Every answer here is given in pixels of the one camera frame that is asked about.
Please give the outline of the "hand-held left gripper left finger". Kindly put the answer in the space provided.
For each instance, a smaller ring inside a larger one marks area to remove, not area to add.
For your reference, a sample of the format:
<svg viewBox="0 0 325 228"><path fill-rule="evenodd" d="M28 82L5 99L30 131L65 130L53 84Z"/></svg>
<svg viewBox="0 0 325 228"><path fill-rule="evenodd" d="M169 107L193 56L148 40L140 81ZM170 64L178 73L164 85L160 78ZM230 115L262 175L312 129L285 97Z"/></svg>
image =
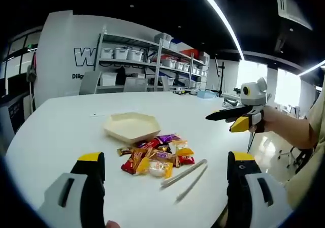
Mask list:
<svg viewBox="0 0 325 228"><path fill-rule="evenodd" d="M105 227L105 155L92 152L78 158L45 191L38 209L47 227Z"/></svg>

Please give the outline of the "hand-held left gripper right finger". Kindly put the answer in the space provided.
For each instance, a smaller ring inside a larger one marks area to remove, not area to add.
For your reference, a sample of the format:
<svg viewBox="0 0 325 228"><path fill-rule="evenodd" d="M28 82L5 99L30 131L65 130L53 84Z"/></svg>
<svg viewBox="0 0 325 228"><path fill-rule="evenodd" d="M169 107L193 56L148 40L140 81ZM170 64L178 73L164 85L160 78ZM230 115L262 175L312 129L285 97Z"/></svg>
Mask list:
<svg viewBox="0 0 325 228"><path fill-rule="evenodd" d="M249 153L228 153L227 181L227 227L280 227L292 214L285 188Z"/></svg>

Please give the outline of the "person's right hand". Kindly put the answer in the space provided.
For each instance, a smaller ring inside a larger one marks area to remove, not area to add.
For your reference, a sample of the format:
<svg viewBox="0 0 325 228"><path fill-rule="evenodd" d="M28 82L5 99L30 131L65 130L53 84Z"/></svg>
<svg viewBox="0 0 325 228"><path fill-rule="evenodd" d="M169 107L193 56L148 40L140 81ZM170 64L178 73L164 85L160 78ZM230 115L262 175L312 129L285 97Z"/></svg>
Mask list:
<svg viewBox="0 0 325 228"><path fill-rule="evenodd" d="M279 130L282 114L277 109L271 106L264 106L263 107L263 120L265 125L266 132L276 132Z"/></svg>

